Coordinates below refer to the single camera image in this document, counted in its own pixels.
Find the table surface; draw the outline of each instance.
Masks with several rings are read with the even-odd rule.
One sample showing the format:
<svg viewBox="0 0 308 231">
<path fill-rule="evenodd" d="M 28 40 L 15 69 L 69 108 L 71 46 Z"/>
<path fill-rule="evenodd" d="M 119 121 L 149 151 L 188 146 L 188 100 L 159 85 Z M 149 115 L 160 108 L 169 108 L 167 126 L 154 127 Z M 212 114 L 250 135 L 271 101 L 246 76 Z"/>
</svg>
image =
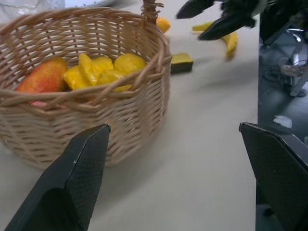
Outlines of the table surface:
<svg viewBox="0 0 308 231">
<path fill-rule="evenodd" d="M 255 178 L 239 122 L 257 121 L 258 27 L 238 31 L 225 61 L 221 40 L 198 41 L 192 25 L 220 16 L 216 4 L 175 20 L 185 0 L 166 0 L 172 53 L 188 52 L 193 71 L 171 77 L 169 112 L 158 137 L 106 169 L 89 231 L 254 231 Z M 140 12 L 141 1 L 125 9 Z M 0 231 L 41 171 L 1 148 Z"/>
</svg>

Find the basket handle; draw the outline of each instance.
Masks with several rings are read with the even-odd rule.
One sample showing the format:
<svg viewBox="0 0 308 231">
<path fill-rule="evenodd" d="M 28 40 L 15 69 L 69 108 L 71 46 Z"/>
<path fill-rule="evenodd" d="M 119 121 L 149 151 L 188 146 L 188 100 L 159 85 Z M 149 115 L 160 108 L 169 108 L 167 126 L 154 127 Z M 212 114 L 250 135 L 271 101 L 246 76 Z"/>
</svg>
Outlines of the basket handle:
<svg viewBox="0 0 308 231">
<path fill-rule="evenodd" d="M 156 24 L 157 14 L 160 11 L 156 10 L 156 7 L 163 7 L 162 3 L 155 2 L 155 0 L 143 0 L 142 15 L 150 23 Z"/>
</svg>

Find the yellow banana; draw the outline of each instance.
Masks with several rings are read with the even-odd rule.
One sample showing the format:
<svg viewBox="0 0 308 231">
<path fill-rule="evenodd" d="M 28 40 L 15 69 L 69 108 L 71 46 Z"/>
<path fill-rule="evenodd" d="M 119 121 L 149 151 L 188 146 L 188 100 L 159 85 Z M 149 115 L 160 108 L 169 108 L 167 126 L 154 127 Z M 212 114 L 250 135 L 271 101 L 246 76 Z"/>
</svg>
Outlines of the yellow banana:
<svg viewBox="0 0 308 231">
<path fill-rule="evenodd" d="M 193 31 L 205 31 L 212 25 L 213 22 L 207 22 L 199 25 L 195 25 L 192 27 Z M 227 58 L 232 58 L 234 56 L 236 46 L 237 46 L 237 35 L 236 32 L 232 32 L 221 38 L 227 44 Z"/>
</svg>

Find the yellow fruit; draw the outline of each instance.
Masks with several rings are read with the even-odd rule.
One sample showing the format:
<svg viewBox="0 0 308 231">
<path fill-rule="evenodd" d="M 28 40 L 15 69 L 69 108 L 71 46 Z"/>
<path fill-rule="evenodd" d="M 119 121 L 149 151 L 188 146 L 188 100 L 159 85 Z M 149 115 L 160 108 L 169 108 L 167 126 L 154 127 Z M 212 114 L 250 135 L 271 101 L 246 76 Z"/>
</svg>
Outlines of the yellow fruit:
<svg viewBox="0 0 308 231">
<path fill-rule="evenodd" d="M 93 86 L 96 85 L 102 72 L 114 68 L 112 60 L 104 56 L 92 60 L 85 53 L 82 53 L 79 55 L 78 61 L 81 76 Z"/>
<path fill-rule="evenodd" d="M 193 31 L 205 31 L 206 29 L 208 29 L 213 22 L 207 22 L 207 23 L 203 23 L 203 24 L 199 24 L 199 25 L 195 25 L 192 27 Z M 237 34 L 236 32 L 232 32 L 224 37 L 221 38 L 222 40 L 224 40 L 224 42 L 227 44 L 227 58 L 232 58 L 234 56 L 236 47 L 237 47 Z"/>
<path fill-rule="evenodd" d="M 101 74 L 97 84 L 109 84 L 125 76 L 125 73 L 118 70 L 108 70 Z M 125 91 L 130 88 L 130 85 L 117 87 L 114 91 Z"/>
<path fill-rule="evenodd" d="M 166 33 L 170 29 L 170 22 L 163 17 L 158 17 L 156 24 L 163 33 Z"/>
<path fill-rule="evenodd" d="M 122 54 L 115 60 L 115 70 L 124 72 L 126 75 L 145 68 L 146 61 L 131 53 Z"/>
<path fill-rule="evenodd" d="M 64 73 L 64 80 L 72 90 L 91 86 L 91 84 L 81 76 L 79 66 L 69 68 Z"/>
</svg>

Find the wicker basket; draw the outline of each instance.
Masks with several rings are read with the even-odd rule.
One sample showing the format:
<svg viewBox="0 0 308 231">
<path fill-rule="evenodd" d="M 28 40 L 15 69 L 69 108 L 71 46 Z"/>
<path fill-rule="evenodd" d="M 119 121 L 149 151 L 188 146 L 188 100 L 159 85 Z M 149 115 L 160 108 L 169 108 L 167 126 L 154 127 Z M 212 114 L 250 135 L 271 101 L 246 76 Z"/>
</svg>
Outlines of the wicker basket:
<svg viewBox="0 0 308 231">
<path fill-rule="evenodd" d="M 144 0 L 142 15 L 110 8 L 70 8 L 25 15 L 0 26 L 0 136 L 25 162 L 47 168 L 81 131 L 109 123 L 106 165 L 134 153 L 166 118 L 171 55 L 155 25 L 155 0 Z M 139 72 L 109 85 L 70 92 L 14 91 L 33 67 L 51 56 L 69 66 L 78 54 L 112 59 L 135 53 L 148 61 Z M 124 92 L 118 86 L 131 84 Z M 29 102 L 45 102 L 33 106 Z"/>
</svg>

